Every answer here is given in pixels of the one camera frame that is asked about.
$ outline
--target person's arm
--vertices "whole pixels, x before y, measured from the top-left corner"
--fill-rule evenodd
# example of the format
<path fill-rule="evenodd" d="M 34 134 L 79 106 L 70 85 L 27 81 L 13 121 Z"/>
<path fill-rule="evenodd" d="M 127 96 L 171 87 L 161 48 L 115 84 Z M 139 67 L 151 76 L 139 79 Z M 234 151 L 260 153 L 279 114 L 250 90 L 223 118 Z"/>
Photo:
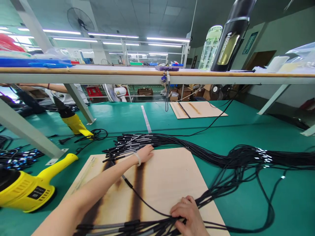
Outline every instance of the person's arm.
<path fill-rule="evenodd" d="M 43 88 L 43 89 L 50 89 L 52 91 L 56 91 L 56 92 L 60 92 L 60 93 L 68 93 L 68 90 L 66 89 L 66 87 L 64 85 L 56 85 L 56 84 L 18 84 L 18 86 L 20 86 L 20 87 L 40 87 L 40 88 Z"/>
<path fill-rule="evenodd" d="M 181 202 L 173 206 L 170 213 L 174 218 L 183 217 L 187 220 L 185 225 L 179 220 L 175 223 L 175 227 L 183 236 L 209 236 L 192 196 L 181 198 Z"/>
<path fill-rule="evenodd" d="M 141 162 L 146 162 L 153 156 L 151 153 L 153 149 L 151 145 L 147 145 L 137 152 Z M 72 236 L 89 209 L 135 164 L 138 164 L 138 158 L 132 155 L 91 179 L 68 199 L 62 201 L 32 236 Z"/>

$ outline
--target clear plastic bottle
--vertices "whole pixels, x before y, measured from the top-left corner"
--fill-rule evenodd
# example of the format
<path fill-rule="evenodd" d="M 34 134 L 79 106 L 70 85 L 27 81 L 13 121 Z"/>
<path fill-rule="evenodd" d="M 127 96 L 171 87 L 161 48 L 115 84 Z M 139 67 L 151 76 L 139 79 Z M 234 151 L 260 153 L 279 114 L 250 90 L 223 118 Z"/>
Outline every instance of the clear plastic bottle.
<path fill-rule="evenodd" d="M 222 26 L 212 26 L 204 42 L 203 51 L 200 58 L 199 69 L 210 70 L 214 55 L 217 51 L 219 40 L 222 34 Z"/>

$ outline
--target human hand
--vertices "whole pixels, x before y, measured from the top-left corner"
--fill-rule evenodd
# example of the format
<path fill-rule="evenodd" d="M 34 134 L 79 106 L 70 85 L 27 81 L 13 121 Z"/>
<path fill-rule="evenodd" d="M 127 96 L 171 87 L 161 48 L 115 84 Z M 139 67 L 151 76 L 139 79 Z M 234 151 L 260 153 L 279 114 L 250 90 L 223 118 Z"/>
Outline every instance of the human hand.
<path fill-rule="evenodd" d="M 181 202 L 171 208 L 171 215 L 174 218 L 185 218 L 186 224 L 177 220 L 175 227 L 184 236 L 209 236 L 206 227 L 203 224 L 199 209 L 192 196 L 181 198 Z"/>
<path fill-rule="evenodd" d="M 137 154 L 140 157 L 141 163 L 147 162 L 148 160 L 153 157 L 153 153 L 151 152 L 154 149 L 152 145 L 147 145 L 143 148 L 141 148 L 139 151 L 137 151 Z"/>

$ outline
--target metal table frame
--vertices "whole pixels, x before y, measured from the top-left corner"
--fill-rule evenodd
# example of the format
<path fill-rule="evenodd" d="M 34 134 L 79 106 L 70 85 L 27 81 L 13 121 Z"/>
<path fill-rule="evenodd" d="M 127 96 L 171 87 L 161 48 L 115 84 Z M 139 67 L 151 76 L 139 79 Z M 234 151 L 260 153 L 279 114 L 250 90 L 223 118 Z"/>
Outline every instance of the metal table frame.
<path fill-rule="evenodd" d="M 170 76 L 171 84 L 281 84 L 266 105 L 258 112 L 264 114 L 270 106 L 285 92 L 291 84 L 315 84 L 315 75 L 311 78 L 290 77 L 214 77 L 214 76 Z M 80 84 L 160 84 L 161 76 L 152 75 L 85 75 L 85 74 L 14 74 L 0 73 L 0 83 L 63 83 L 73 97 L 89 124 L 95 121 L 88 107 L 84 104 L 73 83 Z M 60 158 L 63 151 L 47 139 L 22 116 L 13 112 L 6 103 L 0 100 L 0 123 L 16 135 L 26 139 L 50 158 Z M 315 134 L 315 125 L 302 132 L 305 136 Z"/>

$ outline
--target person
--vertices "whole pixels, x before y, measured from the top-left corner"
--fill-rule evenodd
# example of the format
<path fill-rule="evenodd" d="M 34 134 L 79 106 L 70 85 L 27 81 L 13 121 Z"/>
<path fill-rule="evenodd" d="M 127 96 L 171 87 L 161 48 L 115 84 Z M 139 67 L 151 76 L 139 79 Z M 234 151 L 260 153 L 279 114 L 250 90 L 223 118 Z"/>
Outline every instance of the person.
<path fill-rule="evenodd" d="M 32 236 L 72 236 L 89 209 L 130 167 L 150 160 L 153 157 L 151 152 L 153 149 L 152 145 L 147 145 L 135 155 L 131 155 L 91 179 L 68 199 L 63 200 Z M 181 221 L 175 223 L 175 227 L 182 235 L 209 236 L 193 197 L 182 198 L 180 203 L 171 208 L 171 215 L 187 219 L 185 225 Z"/>
<path fill-rule="evenodd" d="M 63 84 L 17 84 L 24 91 L 33 91 L 36 89 L 44 90 L 45 93 L 53 101 L 53 97 L 59 98 L 64 104 L 75 104 L 75 101 L 68 93 L 68 90 Z M 88 99 L 85 96 L 80 84 L 74 84 L 85 103 L 88 103 Z M 0 84 L 3 87 L 10 87 L 10 84 Z"/>

